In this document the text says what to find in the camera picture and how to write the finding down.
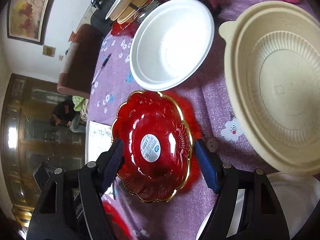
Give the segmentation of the framed wall painting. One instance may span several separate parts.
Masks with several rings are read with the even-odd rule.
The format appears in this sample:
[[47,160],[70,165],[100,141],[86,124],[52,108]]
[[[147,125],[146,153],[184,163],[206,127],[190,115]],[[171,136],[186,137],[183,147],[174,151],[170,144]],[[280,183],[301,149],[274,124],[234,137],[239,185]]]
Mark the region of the framed wall painting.
[[7,37],[43,45],[54,0],[9,0]]

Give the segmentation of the large white paper bowl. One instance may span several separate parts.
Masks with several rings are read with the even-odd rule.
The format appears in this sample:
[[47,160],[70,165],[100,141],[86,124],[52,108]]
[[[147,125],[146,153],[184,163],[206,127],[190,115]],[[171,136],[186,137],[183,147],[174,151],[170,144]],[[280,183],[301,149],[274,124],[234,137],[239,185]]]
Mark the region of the large white paper bowl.
[[293,239],[319,201],[319,181],[312,176],[295,177],[283,172],[267,177],[281,204],[290,238]]

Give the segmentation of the white paper booklet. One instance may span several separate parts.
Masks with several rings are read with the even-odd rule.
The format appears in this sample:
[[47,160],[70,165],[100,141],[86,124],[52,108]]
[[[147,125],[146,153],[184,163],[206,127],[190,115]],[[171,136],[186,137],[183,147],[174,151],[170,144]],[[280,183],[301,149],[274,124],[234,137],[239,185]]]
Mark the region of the white paper booklet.
[[96,161],[112,144],[111,126],[89,121],[86,125],[85,163]]

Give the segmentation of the seated person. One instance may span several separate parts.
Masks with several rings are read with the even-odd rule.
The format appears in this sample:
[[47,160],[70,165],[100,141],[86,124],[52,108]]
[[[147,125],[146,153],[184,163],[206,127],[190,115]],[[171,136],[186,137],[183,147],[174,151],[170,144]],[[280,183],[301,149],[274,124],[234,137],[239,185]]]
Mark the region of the seated person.
[[52,111],[50,117],[51,126],[68,126],[73,133],[85,133],[86,127],[83,125],[80,113],[74,109],[72,97],[58,103]]

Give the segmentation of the purple floral tablecloth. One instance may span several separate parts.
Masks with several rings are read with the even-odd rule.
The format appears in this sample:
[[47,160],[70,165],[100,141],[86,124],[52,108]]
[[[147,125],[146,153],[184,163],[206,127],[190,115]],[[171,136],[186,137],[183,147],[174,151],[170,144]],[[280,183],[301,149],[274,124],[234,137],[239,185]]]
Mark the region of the purple floral tablecloth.
[[[129,66],[131,38],[107,35],[100,47],[97,70],[111,57],[97,83],[92,87],[88,118],[110,125],[118,107],[139,85]],[[275,169],[255,152],[240,133],[227,135],[226,129],[237,125],[225,83],[223,58],[225,41],[215,35],[210,53],[203,65],[184,83],[170,91],[173,98],[191,103],[195,118],[207,140],[215,142],[217,153],[237,169],[253,171],[262,168],[268,175]],[[144,203],[130,194],[120,179],[114,181],[114,196],[105,200],[121,215],[131,239],[195,239],[197,232],[216,201],[203,176],[190,181],[167,203]]]

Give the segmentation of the white shallow paper plate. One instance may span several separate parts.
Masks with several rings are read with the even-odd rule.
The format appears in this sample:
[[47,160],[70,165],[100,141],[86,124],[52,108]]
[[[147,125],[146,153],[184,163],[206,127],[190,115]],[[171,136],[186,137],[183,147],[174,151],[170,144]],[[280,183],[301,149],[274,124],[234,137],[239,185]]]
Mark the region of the white shallow paper plate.
[[138,27],[130,70],[140,87],[160,92],[183,83],[206,59],[214,40],[210,10],[198,0],[171,0]]

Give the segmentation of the beige ribbed plastic bowl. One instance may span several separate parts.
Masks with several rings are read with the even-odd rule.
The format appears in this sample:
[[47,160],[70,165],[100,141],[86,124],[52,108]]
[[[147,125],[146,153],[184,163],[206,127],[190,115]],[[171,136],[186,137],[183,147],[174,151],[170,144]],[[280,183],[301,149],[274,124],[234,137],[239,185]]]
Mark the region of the beige ribbed plastic bowl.
[[319,173],[319,22],[261,2],[219,27],[233,111],[257,154],[280,172]]

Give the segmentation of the stacked plates in rack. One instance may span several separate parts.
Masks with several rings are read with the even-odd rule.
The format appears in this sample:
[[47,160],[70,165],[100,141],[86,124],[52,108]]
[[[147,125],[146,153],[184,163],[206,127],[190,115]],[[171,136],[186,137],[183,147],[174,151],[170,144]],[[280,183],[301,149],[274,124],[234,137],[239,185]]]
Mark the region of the stacked plates in rack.
[[134,20],[139,9],[143,9],[151,0],[115,0],[105,16],[105,20],[111,20],[123,24]]

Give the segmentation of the red glass flower plate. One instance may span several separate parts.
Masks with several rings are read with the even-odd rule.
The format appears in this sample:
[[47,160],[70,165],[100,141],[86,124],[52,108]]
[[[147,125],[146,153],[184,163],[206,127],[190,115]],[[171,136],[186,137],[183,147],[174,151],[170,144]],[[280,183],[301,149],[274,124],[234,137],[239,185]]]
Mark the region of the red glass flower plate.
[[188,182],[193,137],[172,97],[147,90],[131,93],[117,110],[112,139],[124,142],[118,177],[142,202],[168,202]]

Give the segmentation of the red plate under stack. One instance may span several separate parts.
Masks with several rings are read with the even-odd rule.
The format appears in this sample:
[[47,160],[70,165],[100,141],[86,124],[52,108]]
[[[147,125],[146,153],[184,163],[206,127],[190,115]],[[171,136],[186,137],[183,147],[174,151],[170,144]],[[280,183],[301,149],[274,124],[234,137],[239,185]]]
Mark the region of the red plate under stack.
[[138,24],[135,21],[131,23],[125,22],[123,24],[114,22],[112,24],[111,35],[134,37],[137,29],[138,29]]

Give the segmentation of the black pen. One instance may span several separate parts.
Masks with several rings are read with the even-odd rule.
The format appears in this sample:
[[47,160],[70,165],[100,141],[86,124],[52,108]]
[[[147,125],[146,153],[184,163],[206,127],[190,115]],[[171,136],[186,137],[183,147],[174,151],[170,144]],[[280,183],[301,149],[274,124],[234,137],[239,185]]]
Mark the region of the black pen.
[[108,63],[110,57],[111,57],[111,53],[106,57],[106,59],[104,59],[103,61],[103,64],[101,65],[100,69],[98,70],[97,74],[95,75],[95,77],[93,78],[93,81],[92,81],[92,85],[95,84],[95,82],[97,81],[97,79],[99,78],[101,72],[104,70],[106,64]]

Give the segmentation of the dark wooden cabinet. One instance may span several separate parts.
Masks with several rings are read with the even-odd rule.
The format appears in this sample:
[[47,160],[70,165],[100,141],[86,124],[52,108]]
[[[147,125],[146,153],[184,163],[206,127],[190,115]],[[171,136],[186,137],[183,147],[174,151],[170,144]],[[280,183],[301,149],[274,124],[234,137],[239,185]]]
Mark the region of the dark wooden cabinet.
[[76,170],[85,162],[85,135],[51,126],[55,106],[68,97],[52,82],[12,74],[1,112],[1,162],[12,213],[28,227],[41,191],[33,177],[42,164]]

